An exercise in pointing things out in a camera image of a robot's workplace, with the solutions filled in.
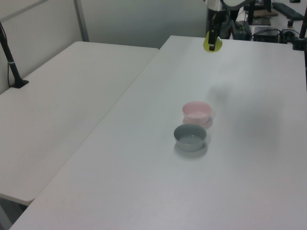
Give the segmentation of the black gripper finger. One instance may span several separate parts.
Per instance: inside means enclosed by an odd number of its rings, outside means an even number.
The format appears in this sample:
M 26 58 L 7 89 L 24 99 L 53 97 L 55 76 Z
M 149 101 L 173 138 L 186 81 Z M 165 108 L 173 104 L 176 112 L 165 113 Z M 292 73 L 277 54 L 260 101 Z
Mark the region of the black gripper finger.
M 215 45 L 216 45 L 216 30 L 211 29 L 208 34 L 208 44 L 209 44 L 209 50 L 214 51 Z

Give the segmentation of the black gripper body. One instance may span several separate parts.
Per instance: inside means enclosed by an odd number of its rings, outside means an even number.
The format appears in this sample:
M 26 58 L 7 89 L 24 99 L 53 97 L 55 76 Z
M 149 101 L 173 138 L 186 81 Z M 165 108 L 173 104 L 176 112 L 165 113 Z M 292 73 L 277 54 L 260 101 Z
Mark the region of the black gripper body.
M 214 11 L 208 9 L 207 12 L 207 32 L 216 29 L 217 36 L 220 35 L 222 24 L 226 21 L 227 11 Z

